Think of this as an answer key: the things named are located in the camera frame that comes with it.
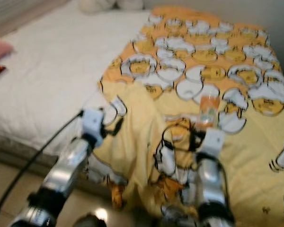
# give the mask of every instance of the floor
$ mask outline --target floor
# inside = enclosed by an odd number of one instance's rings
[[[18,169],[0,163],[0,197],[17,174]],[[26,173],[9,196],[0,213],[0,227],[7,227],[13,218],[26,205],[27,196],[38,189],[43,178]],[[81,190],[74,190],[58,218],[57,227],[71,227],[75,221],[92,212],[106,220],[107,227],[146,227],[151,226],[150,218],[143,210],[118,212],[112,209],[110,201]]]

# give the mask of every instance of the wall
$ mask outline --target wall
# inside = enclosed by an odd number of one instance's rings
[[[160,5],[184,5],[207,11],[232,23],[258,24],[270,33],[271,45],[284,70],[284,0],[144,0],[151,9]]]

